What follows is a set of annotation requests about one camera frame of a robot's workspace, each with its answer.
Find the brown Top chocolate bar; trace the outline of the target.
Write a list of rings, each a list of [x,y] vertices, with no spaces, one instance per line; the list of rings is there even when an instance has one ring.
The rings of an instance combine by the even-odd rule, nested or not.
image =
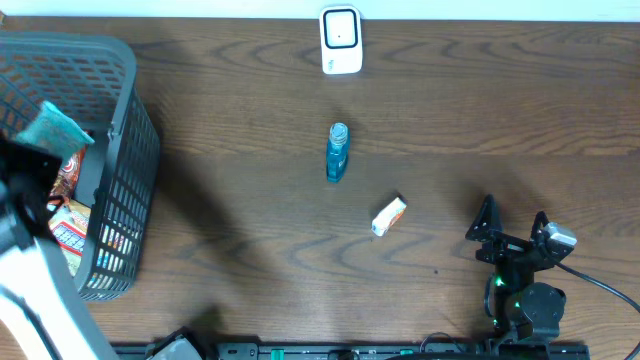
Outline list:
[[[75,152],[59,169],[50,197],[63,196],[70,199],[79,181],[79,175],[88,146]]]

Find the light blue wet wipes pack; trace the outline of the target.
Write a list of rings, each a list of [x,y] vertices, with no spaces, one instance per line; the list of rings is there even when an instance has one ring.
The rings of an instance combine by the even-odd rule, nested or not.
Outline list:
[[[38,147],[63,162],[95,143],[73,119],[49,101],[41,103],[35,119],[15,136],[14,141]]]

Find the small orange white tissue pack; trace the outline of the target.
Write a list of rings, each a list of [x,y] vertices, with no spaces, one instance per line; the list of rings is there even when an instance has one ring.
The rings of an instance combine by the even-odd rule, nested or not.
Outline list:
[[[378,237],[384,236],[388,230],[402,217],[407,208],[406,202],[399,196],[383,207],[372,219],[371,230]]]

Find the blue mouthwash bottle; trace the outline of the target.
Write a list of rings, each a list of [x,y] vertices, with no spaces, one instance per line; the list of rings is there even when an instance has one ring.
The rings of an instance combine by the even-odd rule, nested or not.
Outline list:
[[[326,148],[326,176],[329,182],[338,183],[343,178],[348,164],[349,146],[349,128],[344,123],[334,123],[329,130]]]

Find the yellow chips snack bag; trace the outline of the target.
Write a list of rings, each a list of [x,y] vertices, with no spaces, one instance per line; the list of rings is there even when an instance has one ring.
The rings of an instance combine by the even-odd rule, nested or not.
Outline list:
[[[82,260],[91,209],[67,198],[50,200],[47,209],[53,213],[49,228],[62,249],[70,274],[75,276]]]

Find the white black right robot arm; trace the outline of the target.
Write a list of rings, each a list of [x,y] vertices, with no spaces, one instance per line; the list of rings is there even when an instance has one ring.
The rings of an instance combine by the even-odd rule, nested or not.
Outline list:
[[[496,332],[489,347],[548,343],[558,337],[566,295],[537,282],[534,275],[569,255],[576,245],[575,236],[555,227],[544,212],[536,215],[527,240],[508,235],[498,204],[488,195],[465,238],[481,244],[475,253],[477,260],[494,266],[485,286],[485,312],[495,320]]]

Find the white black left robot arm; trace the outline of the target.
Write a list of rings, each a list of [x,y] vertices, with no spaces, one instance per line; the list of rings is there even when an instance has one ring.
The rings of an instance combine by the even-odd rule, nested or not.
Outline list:
[[[29,359],[116,359],[50,231],[61,160],[1,140],[1,321]]]

